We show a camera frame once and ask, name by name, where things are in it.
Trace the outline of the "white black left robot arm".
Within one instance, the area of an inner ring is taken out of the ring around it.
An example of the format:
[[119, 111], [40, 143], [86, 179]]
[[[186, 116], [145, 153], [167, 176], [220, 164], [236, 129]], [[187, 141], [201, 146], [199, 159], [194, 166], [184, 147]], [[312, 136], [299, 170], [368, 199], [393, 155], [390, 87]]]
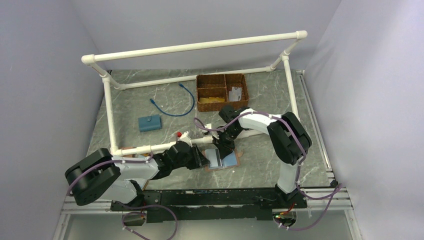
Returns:
[[100, 148], [65, 171], [67, 196], [85, 206], [98, 199], [125, 204], [131, 210], [144, 203], [143, 187], [179, 168], [196, 170], [210, 164], [196, 144], [178, 141], [162, 153], [134, 158]]

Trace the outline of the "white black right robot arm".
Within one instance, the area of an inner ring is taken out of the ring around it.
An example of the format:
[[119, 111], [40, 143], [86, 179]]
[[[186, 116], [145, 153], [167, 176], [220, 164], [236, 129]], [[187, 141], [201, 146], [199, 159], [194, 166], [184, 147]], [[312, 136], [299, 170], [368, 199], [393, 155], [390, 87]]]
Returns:
[[231, 105], [224, 106], [218, 114], [227, 123], [227, 127], [217, 132], [218, 137], [213, 138], [222, 158], [235, 150], [235, 139], [244, 130], [256, 130], [269, 136], [274, 152], [281, 160], [275, 200], [280, 207], [289, 207], [298, 193], [300, 163], [313, 144], [298, 117], [290, 111], [275, 115], [247, 106], [234, 109]]

